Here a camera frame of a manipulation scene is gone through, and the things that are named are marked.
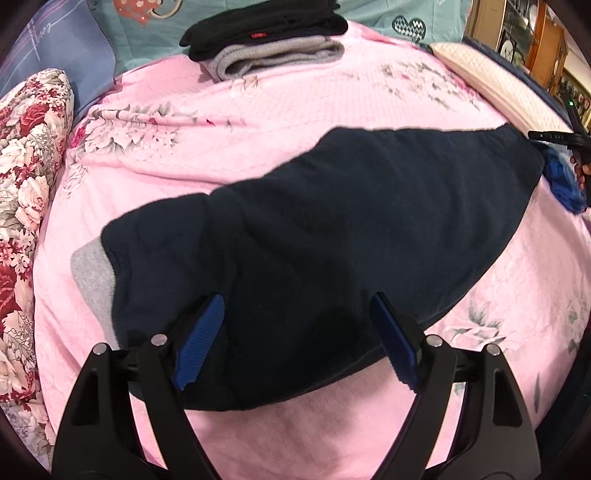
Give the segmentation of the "person right hand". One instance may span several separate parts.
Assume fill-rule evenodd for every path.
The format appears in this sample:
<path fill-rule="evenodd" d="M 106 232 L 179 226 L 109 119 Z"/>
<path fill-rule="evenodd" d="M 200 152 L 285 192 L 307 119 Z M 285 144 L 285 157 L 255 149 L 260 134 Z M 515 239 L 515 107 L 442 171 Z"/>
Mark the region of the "person right hand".
<path fill-rule="evenodd" d="M 575 155 L 570 157 L 570 163 L 573 166 L 579 189 L 582 192 L 585 192 L 586 191 L 586 179 L 590 176 L 590 165 L 589 164 L 581 165 L 578 162 L 577 157 Z"/>

